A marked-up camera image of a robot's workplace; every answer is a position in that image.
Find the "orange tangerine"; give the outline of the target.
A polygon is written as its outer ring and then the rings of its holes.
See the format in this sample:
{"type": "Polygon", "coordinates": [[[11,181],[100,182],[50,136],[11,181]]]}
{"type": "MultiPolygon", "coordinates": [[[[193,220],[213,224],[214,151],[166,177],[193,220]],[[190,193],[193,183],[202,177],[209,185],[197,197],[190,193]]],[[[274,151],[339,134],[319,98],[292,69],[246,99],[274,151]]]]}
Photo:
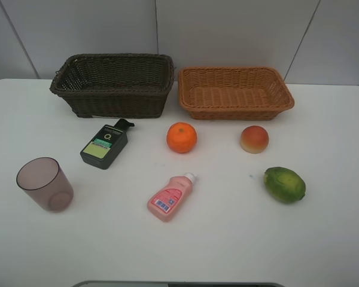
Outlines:
{"type": "Polygon", "coordinates": [[[197,144],[197,132],[192,125],[177,122],[170,126],[166,136],[166,143],[174,152],[188,153],[197,144]]]}

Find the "pink detergent bottle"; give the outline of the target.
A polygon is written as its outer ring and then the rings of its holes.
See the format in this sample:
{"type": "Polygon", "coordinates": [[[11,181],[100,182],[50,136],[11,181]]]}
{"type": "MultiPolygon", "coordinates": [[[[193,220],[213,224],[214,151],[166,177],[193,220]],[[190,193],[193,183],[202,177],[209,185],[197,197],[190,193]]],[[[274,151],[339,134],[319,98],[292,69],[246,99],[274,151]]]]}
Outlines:
{"type": "Polygon", "coordinates": [[[196,181],[193,173],[170,178],[168,184],[149,199],[148,210],[159,220],[169,222],[193,191],[196,181]]]}

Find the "red yellow peach fruit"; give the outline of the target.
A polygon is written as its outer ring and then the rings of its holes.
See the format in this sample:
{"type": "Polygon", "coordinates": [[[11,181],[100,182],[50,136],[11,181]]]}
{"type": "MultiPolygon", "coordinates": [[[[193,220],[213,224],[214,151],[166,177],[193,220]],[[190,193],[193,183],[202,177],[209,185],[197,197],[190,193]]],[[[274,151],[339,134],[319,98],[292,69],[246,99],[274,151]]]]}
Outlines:
{"type": "Polygon", "coordinates": [[[241,133],[241,148],[252,154],[263,152],[269,144],[269,134],[261,126],[249,126],[241,133]]]}

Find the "black green pump bottle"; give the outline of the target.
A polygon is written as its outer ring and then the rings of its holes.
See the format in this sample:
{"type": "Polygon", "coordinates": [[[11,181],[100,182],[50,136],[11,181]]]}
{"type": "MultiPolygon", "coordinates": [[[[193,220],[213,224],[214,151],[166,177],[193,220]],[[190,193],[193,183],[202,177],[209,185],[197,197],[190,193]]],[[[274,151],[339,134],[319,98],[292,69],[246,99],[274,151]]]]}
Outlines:
{"type": "Polygon", "coordinates": [[[104,125],[80,152],[82,160],[106,170],[128,143],[127,131],[135,124],[123,118],[113,126],[104,125]]]}

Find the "green lime fruit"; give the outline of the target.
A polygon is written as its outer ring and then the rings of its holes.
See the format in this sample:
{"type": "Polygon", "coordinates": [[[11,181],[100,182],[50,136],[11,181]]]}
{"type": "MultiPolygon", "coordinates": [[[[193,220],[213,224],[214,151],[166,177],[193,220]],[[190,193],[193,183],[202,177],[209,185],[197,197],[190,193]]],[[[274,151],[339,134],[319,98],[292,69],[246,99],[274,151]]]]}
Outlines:
{"type": "Polygon", "coordinates": [[[264,173],[264,186],[276,200],[292,204],[304,198],[306,184],[293,170],[285,167],[270,167],[264,173]]]}

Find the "translucent purple plastic cup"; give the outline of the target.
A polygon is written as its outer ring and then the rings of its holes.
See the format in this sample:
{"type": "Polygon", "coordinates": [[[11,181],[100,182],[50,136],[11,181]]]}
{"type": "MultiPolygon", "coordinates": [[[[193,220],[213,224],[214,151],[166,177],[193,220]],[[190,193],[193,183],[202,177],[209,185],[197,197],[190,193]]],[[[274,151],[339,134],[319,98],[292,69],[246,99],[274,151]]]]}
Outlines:
{"type": "Polygon", "coordinates": [[[16,184],[49,212],[65,210],[74,197],[72,185],[60,164],[51,157],[40,157],[26,163],[17,173],[16,184]]]}

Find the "orange wicker basket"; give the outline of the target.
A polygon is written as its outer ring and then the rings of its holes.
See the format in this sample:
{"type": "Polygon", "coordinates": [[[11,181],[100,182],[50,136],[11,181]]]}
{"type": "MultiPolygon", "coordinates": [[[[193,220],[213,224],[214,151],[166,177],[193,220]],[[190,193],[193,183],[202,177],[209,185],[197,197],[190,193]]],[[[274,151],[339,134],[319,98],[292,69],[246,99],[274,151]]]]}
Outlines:
{"type": "Polygon", "coordinates": [[[195,120],[266,121],[294,107],[280,73],[268,67],[184,68],[178,100],[195,120]]]}

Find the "dark brown wicker basket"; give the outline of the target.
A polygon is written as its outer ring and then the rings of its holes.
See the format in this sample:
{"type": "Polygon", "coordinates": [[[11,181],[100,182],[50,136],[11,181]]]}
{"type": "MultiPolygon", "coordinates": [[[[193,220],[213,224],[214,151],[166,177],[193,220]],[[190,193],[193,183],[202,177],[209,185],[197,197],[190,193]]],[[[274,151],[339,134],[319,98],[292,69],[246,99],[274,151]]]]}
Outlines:
{"type": "Polygon", "coordinates": [[[56,72],[50,91],[80,118],[159,118],[174,77],[164,54],[77,54],[56,72]]]}

